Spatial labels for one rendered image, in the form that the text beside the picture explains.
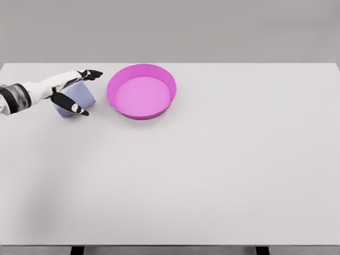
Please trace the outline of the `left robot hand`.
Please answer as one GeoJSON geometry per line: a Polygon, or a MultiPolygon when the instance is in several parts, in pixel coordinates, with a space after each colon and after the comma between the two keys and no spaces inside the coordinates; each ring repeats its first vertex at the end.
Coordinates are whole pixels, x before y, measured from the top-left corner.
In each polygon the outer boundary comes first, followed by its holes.
{"type": "Polygon", "coordinates": [[[61,93],[61,90],[71,86],[78,81],[93,81],[100,78],[103,72],[97,70],[69,71],[66,73],[55,75],[40,83],[41,89],[39,99],[50,98],[53,103],[68,112],[78,115],[88,116],[89,112],[79,106],[73,99],[61,93]]]}

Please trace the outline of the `light blue cup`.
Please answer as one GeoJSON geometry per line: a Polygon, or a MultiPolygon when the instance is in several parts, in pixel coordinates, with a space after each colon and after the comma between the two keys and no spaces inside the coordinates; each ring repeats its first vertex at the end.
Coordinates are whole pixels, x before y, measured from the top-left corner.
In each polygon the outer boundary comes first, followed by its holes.
{"type": "MultiPolygon", "coordinates": [[[[70,86],[66,90],[62,90],[61,93],[70,97],[83,109],[90,107],[96,102],[91,91],[87,88],[87,86],[82,81],[70,86]]],[[[58,113],[62,117],[69,117],[69,116],[76,114],[76,113],[73,113],[73,112],[70,112],[68,110],[61,108],[55,103],[53,103],[53,106],[55,107],[55,109],[58,111],[58,113]]]]}

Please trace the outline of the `pink round plate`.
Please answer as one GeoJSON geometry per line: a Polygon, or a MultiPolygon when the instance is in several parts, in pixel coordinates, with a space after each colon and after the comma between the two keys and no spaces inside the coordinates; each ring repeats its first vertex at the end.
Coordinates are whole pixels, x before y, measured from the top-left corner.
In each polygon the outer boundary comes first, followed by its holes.
{"type": "Polygon", "coordinates": [[[154,64],[133,64],[116,72],[107,84],[109,104],[134,120],[149,120],[163,114],[176,97],[173,75],[154,64]]]}

